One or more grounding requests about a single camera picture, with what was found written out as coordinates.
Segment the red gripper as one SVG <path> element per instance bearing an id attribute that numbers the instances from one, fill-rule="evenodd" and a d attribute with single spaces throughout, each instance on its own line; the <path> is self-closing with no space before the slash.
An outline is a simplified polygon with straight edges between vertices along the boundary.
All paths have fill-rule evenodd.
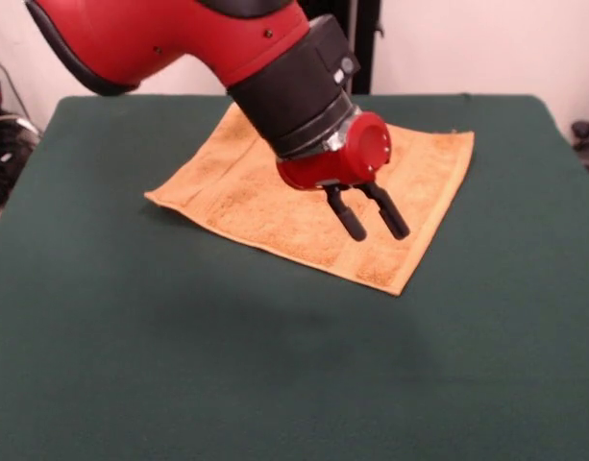
<path id="1" fill-rule="evenodd" d="M 397 240 L 410 235 L 404 217 L 386 190 L 372 182 L 391 159 L 387 125 L 377 114 L 360 112 L 323 143 L 322 150 L 276 162 L 281 178 L 290 187 L 311 190 L 324 187 L 328 204 L 354 241 L 363 241 L 366 230 L 341 197 L 347 186 L 363 183 L 362 192 L 379 207 L 379 214 Z"/>

